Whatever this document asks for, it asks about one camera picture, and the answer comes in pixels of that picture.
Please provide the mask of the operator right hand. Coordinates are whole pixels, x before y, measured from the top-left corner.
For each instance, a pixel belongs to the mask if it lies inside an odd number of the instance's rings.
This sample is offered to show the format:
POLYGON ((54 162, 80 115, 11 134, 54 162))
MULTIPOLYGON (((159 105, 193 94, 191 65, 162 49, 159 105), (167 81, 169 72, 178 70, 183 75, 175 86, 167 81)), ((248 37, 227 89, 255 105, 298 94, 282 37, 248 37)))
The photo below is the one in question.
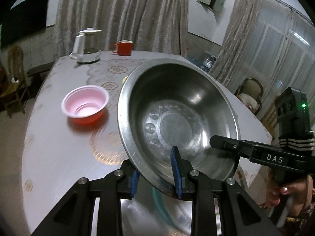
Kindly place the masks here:
POLYGON ((306 211, 314 199, 312 176, 302 178, 290 176, 277 181, 273 171, 268 172, 265 203, 272 209, 270 219, 277 228, 283 227, 287 216, 298 216, 306 211))

